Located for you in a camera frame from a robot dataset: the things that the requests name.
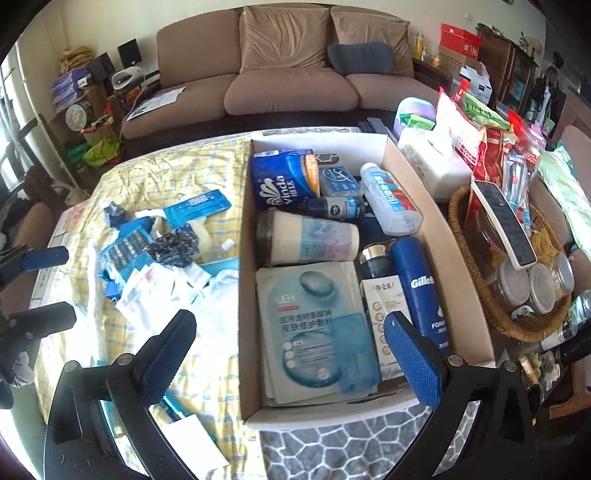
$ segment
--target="paper document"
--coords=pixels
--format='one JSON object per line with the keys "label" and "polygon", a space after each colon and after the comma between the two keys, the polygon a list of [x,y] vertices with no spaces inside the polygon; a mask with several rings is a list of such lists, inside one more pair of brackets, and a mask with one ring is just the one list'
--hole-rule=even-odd
{"label": "paper document", "polygon": [[153,98],[149,98],[144,103],[142,103],[139,107],[137,107],[131,115],[127,118],[127,120],[131,120],[132,118],[137,117],[138,115],[142,115],[143,113],[151,112],[152,110],[156,110],[161,106],[168,105],[169,103],[174,103],[177,101],[178,96],[183,93],[185,87],[177,88],[176,90],[170,90],[169,92],[163,93],[162,95],[155,96]]}
{"label": "paper document", "polygon": [[160,427],[177,455],[197,478],[229,464],[196,415]]}

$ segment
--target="speaker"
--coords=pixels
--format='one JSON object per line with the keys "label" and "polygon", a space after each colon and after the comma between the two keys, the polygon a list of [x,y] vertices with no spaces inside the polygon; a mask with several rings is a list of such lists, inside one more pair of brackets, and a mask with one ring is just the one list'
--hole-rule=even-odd
{"label": "speaker", "polygon": [[123,45],[119,45],[117,50],[119,51],[124,69],[128,69],[142,61],[142,55],[139,53],[138,42],[135,38]]}
{"label": "speaker", "polygon": [[96,83],[103,83],[105,85],[107,95],[113,95],[111,77],[115,72],[115,66],[109,58],[109,54],[103,53],[100,57],[91,60],[88,64],[88,69]]}

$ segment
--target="green package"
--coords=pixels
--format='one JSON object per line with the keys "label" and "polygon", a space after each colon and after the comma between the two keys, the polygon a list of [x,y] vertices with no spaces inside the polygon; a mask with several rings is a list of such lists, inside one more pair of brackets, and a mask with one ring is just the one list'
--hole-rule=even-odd
{"label": "green package", "polygon": [[433,130],[435,122],[431,122],[427,118],[423,118],[416,113],[402,113],[400,115],[400,123],[407,128],[422,128],[423,130]]}
{"label": "green package", "polygon": [[503,130],[511,130],[511,124],[476,97],[464,92],[464,113],[468,120],[476,122],[483,127],[496,127]]}

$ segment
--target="white tissue box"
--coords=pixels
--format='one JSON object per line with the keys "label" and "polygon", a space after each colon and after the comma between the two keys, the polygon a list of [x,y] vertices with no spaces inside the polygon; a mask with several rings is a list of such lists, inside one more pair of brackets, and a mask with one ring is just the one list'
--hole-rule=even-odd
{"label": "white tissue box", "polygon": [[398,149],[436,202],[446,202],[459,187],[470,185],[472,171],[463,158],[451,148],[442,155],[429,142],[437,135],[419,128],[405,128]]}

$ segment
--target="gillette logo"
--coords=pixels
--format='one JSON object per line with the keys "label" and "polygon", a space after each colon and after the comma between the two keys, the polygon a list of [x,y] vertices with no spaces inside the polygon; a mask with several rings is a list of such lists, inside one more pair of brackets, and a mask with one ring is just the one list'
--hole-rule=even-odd
{"label": "gillette logo", "polygon": [[433,285],[434,283],[435,283],[435,280],[433,280],[433,277],[428,277],[426,275],[423,275],[422,277],[415,278],[412,282],[410,282],[410,287],[411,288],[419,288],[419,287],[422,287],[423,285]]}

